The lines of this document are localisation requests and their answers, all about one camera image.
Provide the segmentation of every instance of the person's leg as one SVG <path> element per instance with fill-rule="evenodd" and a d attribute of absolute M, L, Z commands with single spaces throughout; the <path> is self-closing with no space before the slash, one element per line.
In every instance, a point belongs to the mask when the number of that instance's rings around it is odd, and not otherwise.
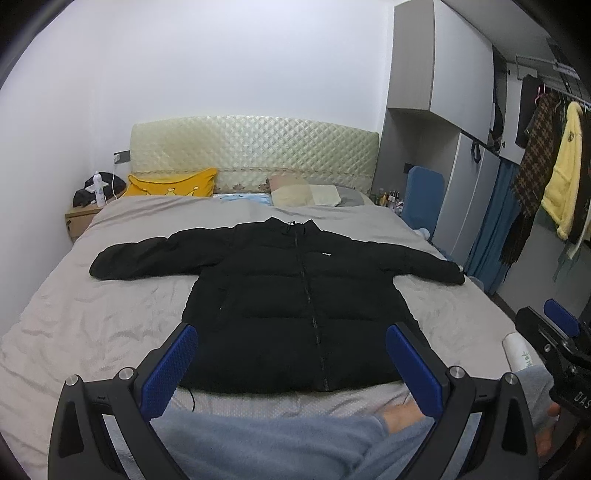
<path fill-rule="evenodd" d="M 113 444 L 132 479 L 135 462 L 107 417 Z M 169 408 L 152 426 L 191 479 L 337 480 L 388 435 L 382 417 L 255 420 Z"/>
<path fill-rule="evenodd" d="M 551 377 L 543 367 L 518 372 L 535 426 L 543 426 Z M 455 479 L 478 426 L 470 416 L 446 471 Z M 253 420 L 167 409 L 152 421 L 165 447 L 190 478 L 341 479 L 396 478 L 433 425 L 416 405 L 383 417 L 297 417 Z M 111 433 L 118 452 L 121 438 Z M 133 460 L 124 465 L 132 468 Z"/>

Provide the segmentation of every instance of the black puffer jacket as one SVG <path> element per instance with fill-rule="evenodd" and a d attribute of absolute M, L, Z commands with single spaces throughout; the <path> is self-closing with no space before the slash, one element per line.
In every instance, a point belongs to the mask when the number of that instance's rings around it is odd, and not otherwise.
<path fill-rule="evenodd" d="M 464 283 L 455 263 L 276 218 L 114 245 L 101 280 L 200 275 L 183 321 L 199 336 L 181 385 L 221 393 L 331 391 L 399 380 L 385 333 L 405 322 L 427 343 L 392 277 Z"/>

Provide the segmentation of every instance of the plaid scarf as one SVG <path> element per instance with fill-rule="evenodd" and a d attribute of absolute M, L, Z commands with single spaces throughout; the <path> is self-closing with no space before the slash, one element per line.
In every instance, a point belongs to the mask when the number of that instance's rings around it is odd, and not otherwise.
<path fill-rule="evenodd" d="M 540 99 L 521 168 L 511 185 L 521 211 L 528 217 L 534 216 L 540 208 L 556 163 L 554 152 L 558 145 L 554 139 L 553 117 L 558 102 L 558 94 L 554 92 Z"/>
<path fill-rule="evenodd" d="M 521 211 L 511 225 L 501 251 L 501 263 L 505 265 L 512 265 L 521 255 L 544 190 L 552 177 L 562 134 L 559 114 L 555 111 L 559 101 L 558 94 L 554 92 L 544 95 L 534 114 L 530 140 L 519 172 L 511 184 Z"/>

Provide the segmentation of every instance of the metal screw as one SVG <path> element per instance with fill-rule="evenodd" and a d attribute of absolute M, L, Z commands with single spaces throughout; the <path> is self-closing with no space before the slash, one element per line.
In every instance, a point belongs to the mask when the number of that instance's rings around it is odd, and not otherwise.
<path fill-rule="evenodd" d="M 519 383 L 519 379 L 517 378 L 517 375 L 512 374 L 512 373 L 505 374 L 505 380 L 507 381 L 507 383 L 509 385 L 517 385 Z"/>
<path fill-rule="evenodd" d="M 133 376 L 134 376 L 134 369 L 131 367 L 125 367 L 119 371 L 119 378 L 121 380 L 129 380 Z"/>
<path fill-rule="evenodd" d="M 66 378 L 66 385 L 71 387 L 72 385 L 76 385 L 78 383 L 78 375 L 70 375 Z"/>
<path fill-rule="evenodd" d="M 466 375 L 466 371 L 462 367 L 453 366 L 449 369 L 449 373 L 453 378 L 462 378 Z"/>

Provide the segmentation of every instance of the clothes rack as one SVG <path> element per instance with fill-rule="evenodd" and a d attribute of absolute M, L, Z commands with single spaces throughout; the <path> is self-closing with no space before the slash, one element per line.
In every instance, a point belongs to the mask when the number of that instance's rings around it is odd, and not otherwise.
<path fill-rule="evenodd" d="M 560 90 L 559 88 L 556 88 L 556 87 L 550 87 L 548 85 L 545 85 L 545 88 L 548 90 L 554 90 L 555 92 L 558 92 L 564 96 L 567 96 L 567 97 L 577 101 L 578 103 L 582 103 L 585 108 L 591 109 L 591 102 L 588 102 L 587 100 L 584 100 L 581 97 L 577 97 L 576 95 L 573 95 L 572 93 L 565 92 L 565 91 Z"/>
<path fill-rule="evenodd" d="M 517 65 L 517 78 L 518 80 L 523 80 L 522 77 L 519 76 L 519 59 L 523 59 L 523 60 L 529 60 L 529 61 L 536 61 L 538 63 L 545 63 L 548 65 L 552 65 L 552 68 L 560 73 L 560 76 L 562 77 L 563 75 L 568 75 L 569 77 L 572 77 L 574 79 L 580 80 L 581 78 L 579 77 L 579 74 L 577 74 L 577 72 L 575 71 L 574 68 L 572 68 L 569 65 L 566 65 L 564 63 L 560 63 L 558 60 L 547 60 L 547 59 L 541 59 L 539 57 L 528 57 L 526 55 L 515 55 L 515 64 Z"/>

